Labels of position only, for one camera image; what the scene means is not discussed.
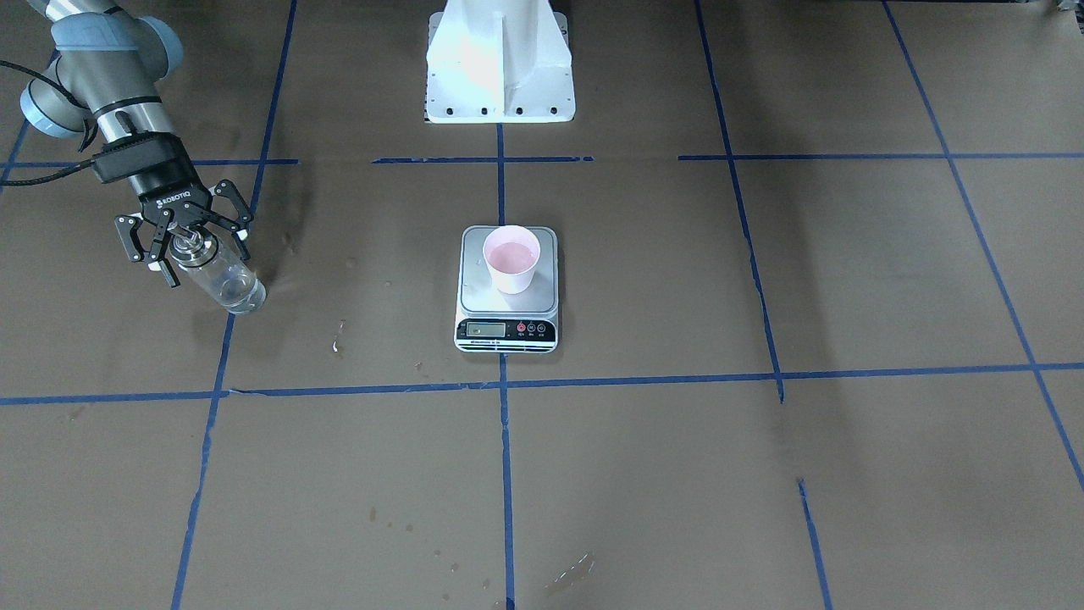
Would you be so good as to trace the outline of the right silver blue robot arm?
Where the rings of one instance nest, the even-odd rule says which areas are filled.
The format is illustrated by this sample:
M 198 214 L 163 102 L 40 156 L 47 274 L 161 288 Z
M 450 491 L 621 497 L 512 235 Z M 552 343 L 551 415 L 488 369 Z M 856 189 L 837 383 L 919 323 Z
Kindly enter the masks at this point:
M 27 124 L 49 137 L 77 137 L 83 147 L 104 140 L 92 158 L 55 177 L 91 169 L 101 184 L 127 180 L 140 208 L 116 217 L 113 228 L 125 257 L 147 263 L 168 286 L 179 283 L 175 265 L 193 274 L 224 259 L 212 225 L 229 233 L 234 258 L 246 262 L 251 209 L 231 181 L 202 184 L 158 93 L 158 82 L 183 59 L 177 34 L 113 1 L 35 1 L 33 8 L 50 20 L 57 57 L 30 72 L 20 96 Z

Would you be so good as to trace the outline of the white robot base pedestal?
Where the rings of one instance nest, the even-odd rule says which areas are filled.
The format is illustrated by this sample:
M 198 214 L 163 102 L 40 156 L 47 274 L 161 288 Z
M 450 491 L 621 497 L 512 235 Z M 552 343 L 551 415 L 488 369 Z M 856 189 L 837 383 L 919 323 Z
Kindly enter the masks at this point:
M 569 22 L 550 1 L 448 1 L 429 17 L 430 124 L 565 124 L 577 114 Z

